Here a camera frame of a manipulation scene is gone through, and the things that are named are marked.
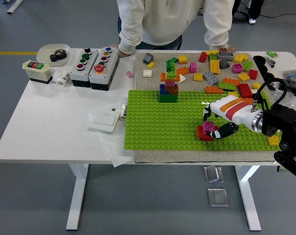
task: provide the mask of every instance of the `white table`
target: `white table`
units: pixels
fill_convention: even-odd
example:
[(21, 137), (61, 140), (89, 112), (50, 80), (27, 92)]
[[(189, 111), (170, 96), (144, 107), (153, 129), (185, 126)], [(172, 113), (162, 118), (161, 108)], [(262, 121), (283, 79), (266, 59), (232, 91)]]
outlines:
[[(69, 61), (61, 68), (53, 69), (70, 70), (75, 66), (79, 51), (72, 49)], [(265, 55), (265, 52), (249, 52), (249, 54)], [(292, 54), (280, 52), (279, 55), (276, 58), (275, 68), (269, 68), (269, 72), (276, 77), (281, 77), (282, 70), (296, 69), (296, 58)], [(87, 113), (103, 107), (119, 108), (127, 102), (128, 90), (134, 89), (135, 83), (134, 78), (128, 78), (126, 72), (134, 72), (135, 58), (135, 55), (132, 55), (120, 59), (108, 92), (74, 87), (71, 82), (65, 87), (58, 87), (52, 82), (46, 85), (29, 81), (0, 140), (2, 163), (69, 164), (76, 176), (76, 183), (67, 230), (77, 230), (89, 164), (112, 163), (98, 135), (88, 130), (90, 120)], [(124, 135), (117, 132), (113, 132), (113, 135), (121, 140), (124, 138)], [(260, 165), (273, 165), (273, 163), (237, 162), (224, 165), (235, 165), (250, 230), (261, 230), (248, 179)]]

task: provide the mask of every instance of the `table leg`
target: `table leg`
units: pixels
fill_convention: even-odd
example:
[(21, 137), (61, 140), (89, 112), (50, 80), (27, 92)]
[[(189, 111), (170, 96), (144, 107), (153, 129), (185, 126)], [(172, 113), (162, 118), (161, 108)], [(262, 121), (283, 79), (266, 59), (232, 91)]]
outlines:
[(235, 170), (244, 203), (250, 231), (261, 231), (248, 179), (258, 170), (259, 165), (236, 165)]
[(76, 176), (76, 183), (69, 209), (66, 230), (77, 230), (89, 164), (69, 164), (69, 166)]

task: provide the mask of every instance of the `green lego baseplate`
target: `green lego baseplate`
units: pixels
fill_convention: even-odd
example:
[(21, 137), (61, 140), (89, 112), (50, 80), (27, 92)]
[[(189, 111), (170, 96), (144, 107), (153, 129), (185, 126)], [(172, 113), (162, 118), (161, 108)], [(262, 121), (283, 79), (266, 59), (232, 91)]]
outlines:
[[(227, 96), (198, 91), (179, 91), (177, 103), (159, 103), (159, 91), (130, 90), (128, 94), (125, 149), (130, 150), (232, 150), (277, 151), (266, 136), (244, 125), (222, 140), (201, 141), (197, 126), (203, 123), (203, 110), (209, 103)], [(216, 126), (228, 121), (212, 116)]]

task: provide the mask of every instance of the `control box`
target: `control box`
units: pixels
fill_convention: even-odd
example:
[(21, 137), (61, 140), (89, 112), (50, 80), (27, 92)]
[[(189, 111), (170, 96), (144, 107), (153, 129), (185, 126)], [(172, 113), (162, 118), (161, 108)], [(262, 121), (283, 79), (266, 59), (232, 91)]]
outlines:
[(119, 63), (118, 48), (103, 47), (89, 74), (91, 88), (108, 91)]
[(91, 87), (89, 74), (98, 57), (96, 49), (82, 49), (75, 67), (70, 71), (70, 78), (76, 87)]
[(28, 60), (23, 63), (22, 68), (26, 70), (29, 80), (31, 81), (48, 84), (52, 80), (49, 64)]

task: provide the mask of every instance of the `white bowl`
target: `white bowl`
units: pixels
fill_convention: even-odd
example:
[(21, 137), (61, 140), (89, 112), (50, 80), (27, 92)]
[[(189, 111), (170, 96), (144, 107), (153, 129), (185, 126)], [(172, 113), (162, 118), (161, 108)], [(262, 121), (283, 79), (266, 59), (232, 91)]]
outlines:
[[(63, 49), (66, 51), (67, 57), (63, 60), (57, 60), (56, 62), (52, 62), (50, 59), (50, 55), (54, 54), (56, 50)], [(37, 61), (44, 64), (50, 64), (50, 66), (61, 66), (68, 61), (70, 53), (70, 47), (66, 44), (49, 44), (45, 45), (39, 49), (37, 53)]]

